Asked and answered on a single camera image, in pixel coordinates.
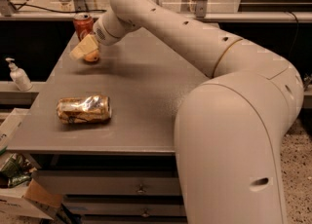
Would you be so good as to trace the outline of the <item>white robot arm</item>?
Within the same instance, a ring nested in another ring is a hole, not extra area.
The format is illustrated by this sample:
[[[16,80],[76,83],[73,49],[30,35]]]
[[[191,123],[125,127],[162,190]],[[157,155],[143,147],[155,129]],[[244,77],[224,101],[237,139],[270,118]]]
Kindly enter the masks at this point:
[[[286,59],[162,7],[110,0],[74,59],[145,28],[208,78],[179,106],[175,158],[188,224],[288,224],[281,142],[303,103]]]

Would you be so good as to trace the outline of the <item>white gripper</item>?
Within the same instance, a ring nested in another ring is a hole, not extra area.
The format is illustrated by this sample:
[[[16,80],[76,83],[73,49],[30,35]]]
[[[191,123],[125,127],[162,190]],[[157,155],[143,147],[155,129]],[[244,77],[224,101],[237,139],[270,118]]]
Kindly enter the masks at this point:
[[[88,34],[69,54],[74,59],[84,59],[85,55],[98,50],[98,42],[110,46],[119,42],[125,35],[125,28],[115,17],[101,16],[94,24],[94,34]]]

